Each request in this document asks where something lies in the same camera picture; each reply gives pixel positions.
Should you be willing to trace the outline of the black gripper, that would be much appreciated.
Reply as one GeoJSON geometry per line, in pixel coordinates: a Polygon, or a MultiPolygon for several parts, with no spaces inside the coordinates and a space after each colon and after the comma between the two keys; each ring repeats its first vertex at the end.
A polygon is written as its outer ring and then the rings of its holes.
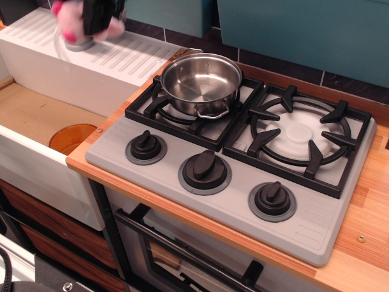
{"type": "Polygon", "coordinates": [[[84,0],[83,28],[85,35],[95,35],[107,29],[112,17],[125,21],[125,0],[84,0]]]}

